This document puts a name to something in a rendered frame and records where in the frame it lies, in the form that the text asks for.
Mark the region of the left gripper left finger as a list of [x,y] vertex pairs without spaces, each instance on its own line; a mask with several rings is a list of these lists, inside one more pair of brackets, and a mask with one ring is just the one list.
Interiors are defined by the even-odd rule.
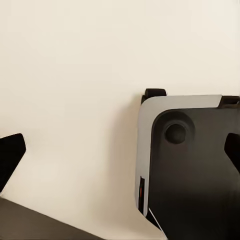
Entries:
[[21,133],[0,138],[0,194],[26,152]]

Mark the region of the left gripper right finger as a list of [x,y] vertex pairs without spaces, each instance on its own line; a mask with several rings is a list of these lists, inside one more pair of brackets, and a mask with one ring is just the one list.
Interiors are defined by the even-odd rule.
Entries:
[[240,135],[235,133],[229,133],[225,145],[224,151],[235,165],[240,173]]

